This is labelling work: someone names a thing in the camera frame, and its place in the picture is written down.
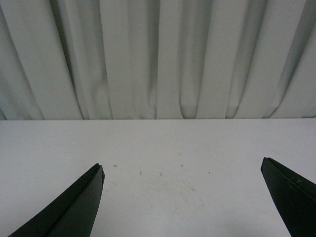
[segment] curtain fold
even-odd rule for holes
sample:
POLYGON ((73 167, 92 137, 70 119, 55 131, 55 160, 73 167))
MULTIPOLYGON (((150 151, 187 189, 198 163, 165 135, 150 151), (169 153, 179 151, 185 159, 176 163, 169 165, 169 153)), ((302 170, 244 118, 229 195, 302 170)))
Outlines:
POLYGON ((0 119, 316 116, 314 0, 0 0, 0 119))

